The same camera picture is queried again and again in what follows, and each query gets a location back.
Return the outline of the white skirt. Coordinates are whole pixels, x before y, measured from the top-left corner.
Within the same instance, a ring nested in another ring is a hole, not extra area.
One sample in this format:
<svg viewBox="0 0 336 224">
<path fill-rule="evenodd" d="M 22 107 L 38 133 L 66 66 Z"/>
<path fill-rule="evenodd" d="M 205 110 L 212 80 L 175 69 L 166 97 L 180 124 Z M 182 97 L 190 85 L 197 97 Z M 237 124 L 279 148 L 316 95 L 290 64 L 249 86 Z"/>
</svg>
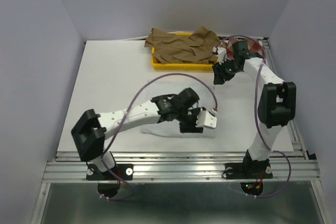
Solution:
<svg viewBox="0 0 336 224">
<path fill-rule="evenodd" d="M 174 78 L 166 80 L 158 80 L 149 85 L 146 89 L 146 100 L 165 94 L 179 94 L 186 88 L 192 88 L 199 96 L 199 106 L 211 109 L 214 106 L 214 99 L 209 90 L 196 80 L 186 78 L 178 81 Z M 179 122 L 162 122 L 159 124 L 149 124 L 141 127 L 141 133 L 151 134 L 160 137 L 172 138 L 215 138 L 216 131 L 211 129 L 203 129 L 202 133 L 180 133 Z"/>
</svg>

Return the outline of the brown skirt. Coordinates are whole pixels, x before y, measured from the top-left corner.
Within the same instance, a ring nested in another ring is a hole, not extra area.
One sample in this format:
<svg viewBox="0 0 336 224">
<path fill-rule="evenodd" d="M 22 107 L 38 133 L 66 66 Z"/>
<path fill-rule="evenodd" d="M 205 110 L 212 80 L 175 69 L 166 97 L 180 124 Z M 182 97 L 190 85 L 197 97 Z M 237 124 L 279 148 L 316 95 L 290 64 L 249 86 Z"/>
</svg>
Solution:
<svg viewBox="0 0 336 224">
<path fill-rule="evenodd" d="M 153 28 L 144 46 L 154 48 L 152 56 L 162 64 L 214 64 L 217 57 L 213 55 L 213 48 L 218 43 L 218 36 L 201 26 L 189 36 Z"/>
</svg>

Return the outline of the red plaid skirt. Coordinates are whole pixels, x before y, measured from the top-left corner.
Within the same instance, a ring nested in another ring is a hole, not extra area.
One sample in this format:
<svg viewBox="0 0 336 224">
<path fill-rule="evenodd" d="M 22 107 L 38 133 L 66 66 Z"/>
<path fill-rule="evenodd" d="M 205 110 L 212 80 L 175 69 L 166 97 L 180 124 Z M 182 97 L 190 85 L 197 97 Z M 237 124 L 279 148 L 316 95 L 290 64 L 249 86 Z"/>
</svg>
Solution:
<svg viewBox="0 0 336 224">
<path fill-rule="evenodd" d="M 243 64 L 248 59 L 264 59 L 264 48 L 257 40 L 230 38 L 223 43 L 226 48 L 225 61 L 235 61 Z"/>
</svg>

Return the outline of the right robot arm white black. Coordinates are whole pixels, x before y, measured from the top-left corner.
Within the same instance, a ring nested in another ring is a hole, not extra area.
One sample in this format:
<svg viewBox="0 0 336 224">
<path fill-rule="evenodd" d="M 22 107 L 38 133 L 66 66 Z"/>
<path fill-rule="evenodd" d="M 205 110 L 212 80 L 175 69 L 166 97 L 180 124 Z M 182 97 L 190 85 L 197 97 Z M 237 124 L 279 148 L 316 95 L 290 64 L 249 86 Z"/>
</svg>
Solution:
<svg viewBox="0 0 336 224">
<path fill-rule="evenodd" d="M 255 81 L 255 139 L 240 163 L 226 163 L 227 179 L 272 178 L 270 153 L 281 130 L 295 117 L 296 85 L 279 78 L 266 65 L 266 58 L 248 49 L 248 43 L 233 43 L 233 57 L 227 58 L 223 47 L 214 47 L 218 62 L 212 68 L 215 85 L 224 84 L 235 74 L 244 72 Z"/>
</svg>

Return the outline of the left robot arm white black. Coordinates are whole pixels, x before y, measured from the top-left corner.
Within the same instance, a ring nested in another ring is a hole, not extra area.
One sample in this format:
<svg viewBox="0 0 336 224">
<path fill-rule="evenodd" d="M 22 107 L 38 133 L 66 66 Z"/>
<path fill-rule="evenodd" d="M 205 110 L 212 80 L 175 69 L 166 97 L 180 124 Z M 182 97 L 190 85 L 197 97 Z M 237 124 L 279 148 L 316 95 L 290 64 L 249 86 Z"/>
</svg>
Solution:
<svg viewBox="0 0 336 224">
<path fill-rule="evenodd" d="M 214 125 L 214 118 L 205 108 L 193 106 L 198 101 L 197 93 L 187 88 L 179 94 L 153 97 L 125 110 L 108 113 L 86 110 L 71 130 L 80 160 L 94 163 L 104 178 L 113 178 L 118 169 L 104 146 L 106 140 L 114 140 L 119 132 L 138 126 L 174 120 L 179 122 L 181 133 L 201 133 L 204 127 Z"/>
</svg>

